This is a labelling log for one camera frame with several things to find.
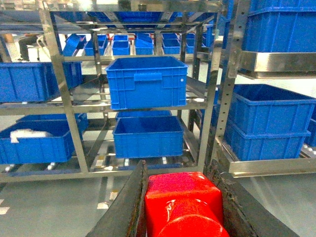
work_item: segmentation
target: stacked crates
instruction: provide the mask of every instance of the stacked crates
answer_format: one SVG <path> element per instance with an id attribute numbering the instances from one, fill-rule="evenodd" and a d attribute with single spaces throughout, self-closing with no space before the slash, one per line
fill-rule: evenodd
<path id="1" fill-rule="evenodd" d="M 136 55 L 152 55 L 154 53 L 154 43 L 147 34 L 137 34 L 135 40 Z"/>
<path id="2" fill-rule="evenodd" d="M 220 35 L 226 48 L 234 1 L 224 0 Z M 252 0 L 242 49 L 254 52 L 316 52 L 316 1 Z"/>
<path id="3" fill-rule="evenodd" d="M 113 55 L 129 55 L 130 45 L 128 35 L 114 35 L 112 41 Z"/>
<path id="4" fill-rule="evenodd" d="M 297 158 L 316 99 L 265 85 L 234 88 L 225 140 L 241 160 Z"/>
<path id="5" fill-rule="evenodd" d="M 106 69 L 112 109 L 185 105 L 187 68 L 173 57 L 115 60 Z M 117 120 L 117 158 L 182 155 L 183 129 L 170 111 L 120 112 Z"/>
<path id="6" fill-rule="evenodd" d="M 99 53 L 100 55 L 104 55 L 105 49 L 107 48 L 108 45 L 108 36 L 107 35 L 98 35 L 98 45 L 99 45 Z M 93 41 L 90 40 L 86 46 L 84 47 L 85 54 L 87 56 L 93 56 Z"/>
<path id="7" fill-rule="evenodd" d="M 162 34 L 162 48 L 165 54 L 179 54 L 180 42 L 177 34 Z"/>

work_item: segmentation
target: shelf frame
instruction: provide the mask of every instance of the shelf frame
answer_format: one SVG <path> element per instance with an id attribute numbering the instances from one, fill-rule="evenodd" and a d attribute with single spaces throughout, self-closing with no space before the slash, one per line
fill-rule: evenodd
<path id="1" fill-rule="evenodd" d="M 120 32 L 126 33 L 124 25 L 137 25 L 144 23 L 122 23 L 117 22 L 113 17 L 113 22 L 111 25 L 115 25 L 115 28 L 112 29 L 102 29 L 100 31 L 86 31 L 84 28 L 78 29 L 78 32 L 86 31 L 91 32 L 91 37 L 94 46 L 94 56 L 91 57 L 64 57 L 61 51 L 61 44 L 58 38 L 58 34 L 60 33 L 57 29 L 56 16 L 54 11 L 60 7 L 58 4 L 59 1 L 54 1 L 53 5 L 47 5 L 50 1 L 41 1 L 36 0 L 37 4 L 36 10 L 39 11 L 41 24 L 43 27 L 43 31 L 45 34 L 45 38 L 48 45 L 48 50 L 51 56 L 51 61 L 53 64 L 53 68 L 57 77 L 60 95 L 62 98 L 61 102 L 47 102 L 47 103 L 28 103 L 28 104 L 19 104 L 19 103 L 5 103 L 0 105 L 0 115 L 31 115 L 31 114 L 66 114 L 67 121 L 70 127 L 70 132 L 74 141 L 75 150 L 74 156 L 66 163 L 57 164 L 53 170 L 49 170 L 46 165 L 47 164 L 26 164 L 22 166 L 15 166 L 11 172 L 3 172 L 0 173 L 0 182 L 19 182 L 19 181 L 33 181 L 33 180 L 54 180 L 54 179 L 69 179 L 69 178 L 88 178 L 88 177 L 107 177 L 107 176 L 125 176 L 131 174 L 131 170 L 115 170 L 119 167 L 114 167 L 114 170 L 110 170 L 109 166 L 104 168 L 96 168 L 96 163 L 102 154 L 99 154 L 98 151 L 102 145 L 105 144 L 113 144 L 113 141 L 105 140 L 105 136 L 108 134 L 108 131 L 113 129 L 113 124 L 115 120 L 109 119 L 108 113 L 117 112 L 111 109 L 111 102 L 109 100 L 109 88 L 107 85 L 107 78 L 103 74 L 103 70 L 101 65 L 106 61 L 114 60 L 115 57 L 111 55 L 101 56 L 99 54 L 99 49 L 97 46 L 97 35 L 98 34 L 107 34 L 111 32 Z M 131 0 L 131 4 L 135 4 L 136 0 Z M 184 155 L 183 157 L 175 157 L 175 160 L 181 161 L 180 168 L 164 168 L 164 166 L 159 169 L 150 170 L 150 174 L 159 174 L 159 173 L 168 173 L 168 172 L 184 172 L 184 171 L 203 171 L 204 161 L 208 157 L 207 154 L 207 140 L 208 140 L 208 131 L 204 132 L 203 136 L 206 142 L 199 142 L 196 140 L 194 134 L 188 130 L 187 125 L 182 120 L 182 110 L 201 110 L 206 109 L 207 114 L 211 115 L 212 113 L 212 102 L 215 96 L 215 86 L 206 86 L 205 83 L 198 81 L 199 75 L 199 64 L 200 60 L 197 55 L 200 51 L 200 45 L 202 41 L 202 29 L 204 22 L 195 22 L 195 19 L 198 18 L 202 12 L 218 12 L 221 10 L 221 2 L 220 1 L 172 1 L 173 4 L 177 2 L 178 4 L 182 4 L 180 7 L 174 8 L 174 5 L 171 4 L 171 1 L 141 1 L 142 3 L 146 2 L 147 8 L 149 9 L 153 2 L 158 3 L 158 8 L 151 8 L 151 11 L 157 9 L 159 11 L 168 10 L 169 11 L 162 15 L 161 20 L 157 23 L 157 29 L 154 28 L 155 31 L 155 44 L 159 45 L 156 47 L 157 56 L 163 56 L 163 52 L 161 49 L 161 32 L 181 32 L 183 35 L 181 37 L 181 53 L 180 60 L 185 62 L 186 59 L 192 58 L 194 61 L 195 72 L 194 79 L 188 77 L 187 84 L 187 105 L 180 107 L 161 107 L 161 108 L 148 108 L 142 109 L 144 111 L 148 110 L 177 110 L 178 117 L 182 123 L 184 128 Z M 25 4 L 25 2 L 19 1 L 16 5 L 20 7 Z M 180 22 L 169 23 L 168 19 L 171 16 L 171 12 L 183 10 L 184 11 L 194 11 L 195 9 L 200 9 L 196 14 L 188 17 L 186 12 L 183 13 L 183 17 Z M 76 6 L 76 10 L 80 10 L 81 6 Z M 107 15 L 110 15 L 112 9 L 109 8 L 108 5 L 97 5 L 97 8 L 94 10 L 105 11 Z M 86 24 L 91 25 L 93 27 L 102 27 L 107 23 L 79 23 L 78 25 L 85 26 Z M 171 28 L 164 28 L 166 25 L 171 25 Z M 136 31 L 143 31 L 146 29 L 136 29 Z M 195 53 L 192 56 L 186 55 L 186 32 L 193 30 L 197 35 L 197 44 L 195 44 Z M 215 58 L 220 58 L 221 50 L 216 49 L 216 53 L 213 54 L 213 64 L 209 64 L 209 70 L 213 72 L 213 76 L 217 77 L 219 63 L 215 60 Z M 66 78 L 63 72 L 62 63 L 65 61 L 94 61 L 96 65 L 97 75 L 92 75 L 90 79 L 88 79 L 83 85 L 76 87 L 71 90 L 71 93 L 68 90 Z M 98 100 L 89 100 L 88 98 L 91 95 L 98 95 L 100 99 Z M 90 119 L 90 126 L 88 131 L 97 130 L 99 131 L 99 136 L 95 141 L 84 141 L 82 142 L 80 139 L 75 114 L 76 113 L 103 113 L 102 119 Z M 210 118 L 204 118 L 204 124 L 210 124 Z M 104 160 L 106 161 L 107 154 L 103 154 Z M 168 162 L 168 159 L 163 159 L 163 163 Z"/>

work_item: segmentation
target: crate handle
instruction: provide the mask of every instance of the crate handle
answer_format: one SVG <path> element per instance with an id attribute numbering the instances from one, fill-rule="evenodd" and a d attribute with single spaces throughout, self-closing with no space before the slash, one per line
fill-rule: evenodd
<path id="1" fill-rule="evenodd" d="M 134 74 L 134 81 L 153 81 L 162 80 L 161 73 L 139 73 Z"/>

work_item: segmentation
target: metal shelving rack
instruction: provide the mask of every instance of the metal shelving rack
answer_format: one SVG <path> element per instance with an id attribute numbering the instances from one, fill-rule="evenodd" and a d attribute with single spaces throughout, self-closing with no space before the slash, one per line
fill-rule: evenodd
<path id="1" fill-rule="evenodd" d="M 229 29 L 228 46 L 222 49 L 223 37 L 217 36 L 219 31 L 214 19 L 215 40 L 210 49 L 201 48 L 203 24 L 211 18 L 196 22 L 202 12 L 220 12 L 226 14 L 228 6 L 220 0 L 199 0 L 199 1 L 180 1 L 180 0 L 118 0 L 115 4 L 106 3 L 107 1 L 96 0 L 3 0 L 2 10 L 38 10 L 40 13 L 43 31 L 48 43 L 51 60 L 58 78 L 61 92 L 61 102 L 48 102 L 40 104 L 2 104 L 0 105 L 0 115 L 29 115 L 29 114 L 59 114 L 65 113 L 70 126 L 71 134 L 76 147 L 76 158 L 79 166 L 69 169 L 67 164 L 60 164 L 57 169 L 43 170 L 43 165 L 39 165 L 36 171 L 17 167 L 15 172 L 0 174 L 0 182 L 30 181 L 30 180 L 50 180 L 68 178 L 86 178 L 103 176 L 129 175 L 130 170 L 109 170 L 112 162 L 115 165 L 120 163 L 123 167 L 132 164 L 131 160 L 117 160 L 113 153 L 113 140 L 106 141 L 107 153 L 103 156 L 97 154 L 100 146 L 105 142 L 104 138 L 108 131 L 113 129 L 114 119 L 108 118 L 108 113 L 114 112 L 110 108 L 108 98 L 108 88 L 105 75 L 102 74 L 101 65 L 115 59 L 111 55 L 100 56 L 98 53 L 97 34 L 104 33 L 128 33 L 143 32 L 148 29 L 127 29 L 123 22 L 114 18 L 114 11 L 162 11 L 164 12 L 159 22 L 155 25 L 155 55 L 162 56 L 161 52 L 161 32 L 182 33 L 180 60 L 188 58 L 185 54 L 186 33 L 194 31 L 196 33 L 196 45 L 193 59 L 193 74 L 188 77 L 187 84 L 187 105 L 183 107 L 171 108 L 151 108 L 151 110 L 178 110 L 181 117 L 182 110 L 190 110 L 189 122 L 185 126 L 184 157 L 165 158 L 162 163 L 180 162 L 181 168 L 162 168 L 150 170 L 150 173 L 166 173 L 180 171 L 203 171 L 205 165 L 209 165 L 212 159 L 218 159 L 234 177 L 248 177 L 258 175 L 279 175 L 316 172 L 316 156 L 313 150 L 306 145 L 302 148 L 301 157 L 296 159 L 284 160 L 259 160 L 259 161 L 239 161 L 229 146 L 223 141 L 226 128 L 228 111 L 231 103 L 233 88 L 238 74 L 250 79 L 293 79 L 293 78 L 315 78 L 316 76 L 316 53 L 258 53 L 242 51 L 243 34 L 246 27 L 247 15 L 249 12 L 250 0 L 234 0 L 234 11 Z M 110 16 L 112 23 L 100 23 L 95 21 L 70 23 L 56 23 L 54 12 L 56 11 L 101 11 Z M 172 12 L 195 12 L 188 17 L 185 13 L 182 20 L 168 23 Z M 62 24 L 63 30 L 56 27 Z M 105 25 L 113 24 L 114 28 L 105 29 Z M 57 33 L 92 33 L 95 46 L 94 57 L 63 57 L 61 55 L 60 42 Z M 0 53 L 4 60 L 9 60 L 5 56 L 5 49 L 0 44 Z M 86 75 L 85 83 L 75 88 L 71 93 L 73 100 L 65 83 L 65 75 L 61 70 L 64 61 L 95 61 L 97 75 Z M 207 62 L 208 84 L 198 81 L 200 62 Z M 226 69 L 226 74 L 221 80 L 221 93 L 219 96 L 220 112 L 217 125 L 211 127 L 211 117 L 213 100 L 215 96 L 216 81 L 219 68 Z M 98 95 L 98 100 L 88 100 L 91 95 Z M 201 116 L 200 110 L 205 110 L 205 116 Z M 95 141 L 81 143 L 79 132 L 76 125 L 74 113 L 99 113 L 104 114 L 104 119 L 91 119 L 89 130 L 100 131 Z M 194 124 L 201 129 L 200 140 L 197 141 L 193 135 Z M 76 163 L 76 159 L 71 159 L 68 163 Z"/>
<path id="2" fill-rule="evenodd" d="M 304 145 L 299 158 L 239 161 L 223 141 L 228 112 L 237 75 L 253 80 L 316 78 L 316 53 L 259 53 L 243 51 L 241 46 L 247 23 L 250 0 L 235 0 L 229 29 L 228 46 L 222 52 L 221 64 L 226 74 L 221 79 L 220 111 L 210 130 L 211 159 L 218 159 L 234 177 L 282 175 L 316 172 L 316 152 Z"/>
<path id="3" fill-rule="evenodd" d="M 20 11 L 37 11 L 39 12 L 40 22 L 23 22 L 11 19 L 6 22 L 7 25 L 27 24 L 42 26 L 43 30 L 37 30 L 33 33 L 44 33 L 48 50 L 50 53 L 52 65 L 57 77 L 62 102 L 46 102 L 46 103 L 5 103 L 0 105 L 0 115 L 35 115 L 35 114 L 66 114 L 70 132 L 75 145 L 76 155 L 66 163 L 57 164 L 54 169 L 48 169 L 48 164 L 38 165 L 16 165 L 9 172 L 0 173 L 0 182 L 16 182 L 16 181 L 33 181 L 33 180 L 55 180 L 55 179 L 71 179 L 71 178 L 87 178 L 87 177 L 105 177 L 105 176 L 124 176 L 129 175 L 135 160 L 133 159 L 116 159 L 114 154 L 113 140 L 105 140 L 109 131 L 114 128 L 115 119 L 109 118 L 108 113 L 115 112 L 111 109 L 111 101 L 109 99 L 109 91 L 106 75 L 103 74 L 102 64 L 114 59 L 113 56 L 100 56 L 98 51 L 98 34 L 107 33 L 129 33 L 129 32 L 155 32 L 155 55 L 162 56 L 161 36 L 160 33 L 175 32 L 182 33 L 181 37 L 181 53 L 180 60 L 186 59 L 186 33 L 196 32 L 196 46 L 194 59 L 193 77 L 188 77 L 187 83 L 187 105 L 182 107 L 168 108 L 151 108 L 149 110 L 177 110 L 178 116 L 181 118 L 182 110 L 201 110 L 205 109 L 206 114 L 212 113 L 213 101 L 215 96 L 215 88 L 212 86 L 205 87 L 205 83 L 198 81 L 199 74 L 199 51 L 201 50 L 203 25 L 209 22 L 213 17 L 196 21 L 203 12 L 221 12 L 223 6 L 221 1 L 173 1 L 173 0 L 118 0 L 115 4 L 109 1 L 79 1 L 79 0 L 3 0 L 1 4 L 2 11 L 20 10 Z M 87 22 L 58 22 L 57 12 L 88 12 L 99 11 L 104 12 L 112 22 L 100 23 L 97 21 Z M 158 22 L 152 23 L 124 23 L 118 22 L 115 18 L 114 11 L 159 11 L 163 12 Z M 169 18 L 173 12 L 184 12 L 181 21 L 169 22 Z M 195 12 L 188 17 L 186 12 Z M 155 25 L 154 28 L 127 28 L 126 25 Z M 114 25 L 115 27 L 106 28 L 105 25 Z M 64 57 L 61 53 L 61 44 L 58 34 L 62 33 L 91 33 L 94 43 L 94 57 Z M 5 52 L 5 44 L 2 44 L 1 52 Z M 2 57 L 4 61 L 9 62 L 9 55 Z M 215 44 L 213 54 L 210 59 L 216 62 L 221 56 L 221 43 Z M 69 91 L 62 63 L 65 61 L 94 61 L 96 67 L 96 75 L 84 75 L 84 84 Z M 217 77 L 219 64 L 210 64 L 209 70 L 214 77 Z M 100 99 L 91 100 L 89 97 L 97 95 Z M 99 136 L 94 141 L 84 141 L 80 139 L 77 123 L 75 120 L 76 113 L 103 113 L 104 118 L 90 119 L 88 131 L 99 131 Z M 207 144 L 210 130 L 211 116 L 205 116 L 204 130 L 201 142 L 197 141 L 192 131 L 184 126 L 184 154 L 182 157 L 160 158 L 158 164 L 163 164 L 160 169 L 152 169 L 150 173 L 166 173 L 180 171 L 203 171 L 205 159 L 208 157 Z M 100 147 L 104 152 L 98 154 Z M 170 164 L 179 164 L 179 168 L 170 168 Z"/>

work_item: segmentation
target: stainless steel shelf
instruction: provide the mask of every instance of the stainless steel shelf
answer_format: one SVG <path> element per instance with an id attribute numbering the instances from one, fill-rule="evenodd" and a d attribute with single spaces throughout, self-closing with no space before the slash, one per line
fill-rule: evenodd
<path id="1" fill-rule="evenodd" d="M 316 155 L 304 145 L 299 158 L 239 161 L 227 143 L 222 143 L 219 151 L 219 161 L 235 178 L 302 174 L 316 172 Z"/>
<path id="2" fill-rule="evenodd" d="M 89 171 L 81 172 L 76 156 L 68 162 L 56 164 L 53 170 L 48 170 L 47 164 L 17 165 L 10 172 L 0 173 L 1 182 L 20 182 L 34 180 L 77 179 L 107 176 L 130 175 L 133 169 L 133 159 L 118 159 L 114 153 L 114 141 L 104 140 L 107 133 L 114 128 L 116 120 L 92 119 L 89 121 L 90 130 L 98 130 L 100 134 L 96 141 L 84 141 L 86 162 Z M 185 128 L 184 154 L 181 157 L 151 158 L 148 159 L 149 173 L 161 174 L 168 172 L 190 172 L 197 169 L 198 143 L 194 135 Z"/>
<path id="3" fill-rule="evenodd" d="M 243 51 L 239 73 L 250 79 L 316 78 L 316 53 Z"/>
<path id="4" fill-rule="evenodd" d="M 105 100 L 87 100 L 88 97 L 93 95 L 100 95 L 99 85 L 96 83 L 97 79 L 91 80 L 82 84 L 73 90 L 74 98 L 73 109 L 75 113 L 98 113 L 98 112 L 117 112 L 111 109 L 110 99 Z M 196 81 L 191 77 L 187 77 L 187 104 L 185 106 L 177 107 L 157 107 L 145 109 L 130 109 L 129 111 L 136 110 L 193 110 L 205 109 L 207 102 L 205 101 L 205 83 Z M 22 103 L 4 103 L 0 105 L 0 116 L 6 115 L 41 115 L 41 114 L 63 114 L 65 112 L 64 106 L 61 102 L 48 102 L 38 104 L 22 104 Z"/>

